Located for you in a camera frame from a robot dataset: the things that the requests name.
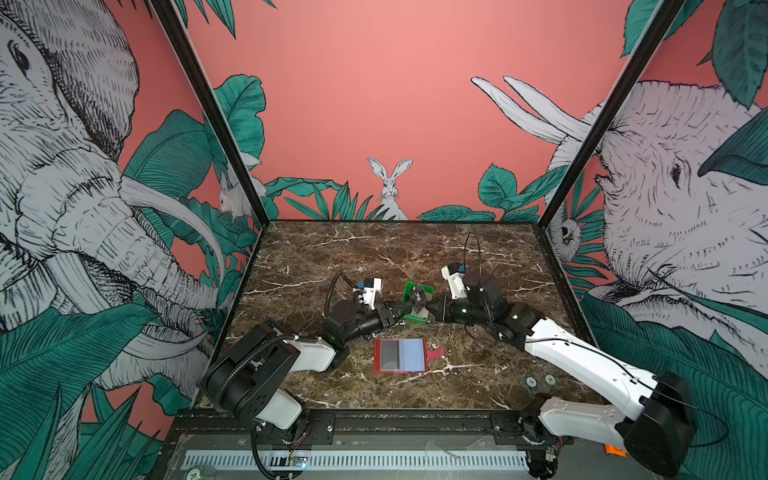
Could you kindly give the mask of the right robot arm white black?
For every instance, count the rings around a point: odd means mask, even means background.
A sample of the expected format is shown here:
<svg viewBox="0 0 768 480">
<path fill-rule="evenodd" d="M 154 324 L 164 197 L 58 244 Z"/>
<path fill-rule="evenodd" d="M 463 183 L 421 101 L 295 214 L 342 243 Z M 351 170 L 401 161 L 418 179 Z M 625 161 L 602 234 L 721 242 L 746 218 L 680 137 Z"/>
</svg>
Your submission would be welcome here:
<svg viewBox="0 0 768 480">
<path fill-rule="evenodd" d="M 521 410 L 513 431 L 537 448 L 527 459 L 532 476 L 554 476 L 555 445 L 568 437 L 623 450 L 660 476 L 679 473 L 696 432 L 690 389 L 681 377 L 656 376 L 635 367 L 571 334 L 539 310 L 509 302 L 498 280 L 487 272 L 453 263 L 441 275 L 449 294 L 426 304 L 436 321 L 480 325 L 496 340 L 566 372 L 605 401 L 587 404 L 539 394 Z"/>
</svg>

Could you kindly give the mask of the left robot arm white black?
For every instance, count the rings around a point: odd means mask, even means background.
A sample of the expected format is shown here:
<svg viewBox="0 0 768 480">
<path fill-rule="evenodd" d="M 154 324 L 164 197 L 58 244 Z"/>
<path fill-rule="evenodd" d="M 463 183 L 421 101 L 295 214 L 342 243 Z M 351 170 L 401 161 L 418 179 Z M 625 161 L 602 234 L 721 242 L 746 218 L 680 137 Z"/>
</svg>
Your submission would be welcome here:
<svg viewBox="0 0 768 480">
<path fill-rule="evenodd" d="M 305 407 L 281 389 L 289 374 L 338 367 L 349 355 L 350 342 L 399 324 L 412 309 L 411 302 L 369 306 L 359 299 L 341 300 L 327 310 L 314 337 L 291 333 L 268 319 L 209 366 L 198 387 L 216 411 L 244 426 L 256 422 L 290 430 Z"/>
</svg>

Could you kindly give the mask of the green plastic tray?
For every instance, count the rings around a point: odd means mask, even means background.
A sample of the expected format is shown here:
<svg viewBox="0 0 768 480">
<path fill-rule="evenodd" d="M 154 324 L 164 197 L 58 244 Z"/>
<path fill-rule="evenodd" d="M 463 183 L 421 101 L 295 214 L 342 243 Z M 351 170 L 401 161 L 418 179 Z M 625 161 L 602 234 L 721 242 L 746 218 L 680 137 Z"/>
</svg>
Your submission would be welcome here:
<svg viewBox="0 0 768 480">
<path fill-rule="evenodd" d="M 411 310 L 408 313 L 405 313 L 403 315 L 403 318 L 407 321 L 416 322 L 414 318 L 410 316 L 410 313 L 413 308 L 413 302 L 424 299 L 427 304 L 432 299 L 433 294 L 434 294 L 434 288 L 432 286 L 424 285 L 419 282 L 408 282 L 406 284 L 406 287 L 403 293 L 402 302 L 409 304 L 411 306 Z"/>
</svg>

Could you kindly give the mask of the black VIP credit card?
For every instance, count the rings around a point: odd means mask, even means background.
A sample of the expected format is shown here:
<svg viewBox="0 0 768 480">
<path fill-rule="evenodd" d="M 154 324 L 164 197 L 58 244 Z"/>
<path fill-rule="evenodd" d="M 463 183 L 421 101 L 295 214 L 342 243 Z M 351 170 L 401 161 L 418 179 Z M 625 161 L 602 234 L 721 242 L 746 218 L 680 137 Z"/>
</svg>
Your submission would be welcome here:
<svg viewBox="0 0 768 480">
<path fill-rule="evenodd" d="M 385 339 L 379 344 L 379 370 L 397 372 L 400 370 L 400 341 Z"/>
</svg>

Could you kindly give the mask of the stack of credit cards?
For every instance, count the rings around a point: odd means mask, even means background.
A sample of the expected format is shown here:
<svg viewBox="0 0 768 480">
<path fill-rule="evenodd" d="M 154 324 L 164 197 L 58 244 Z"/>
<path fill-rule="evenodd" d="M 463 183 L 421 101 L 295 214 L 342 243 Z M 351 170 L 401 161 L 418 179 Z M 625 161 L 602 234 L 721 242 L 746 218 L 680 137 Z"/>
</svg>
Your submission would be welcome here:
<svg viewBox="0 0 768 480">
<path fill-rule="evenodd" d="M 410 316 L 413 317 L 416 322 L 428 321 L 429 311 L 426 308 L 426 301 L 424 299 L 413 302 L 413 308 Z"/>
</svg>

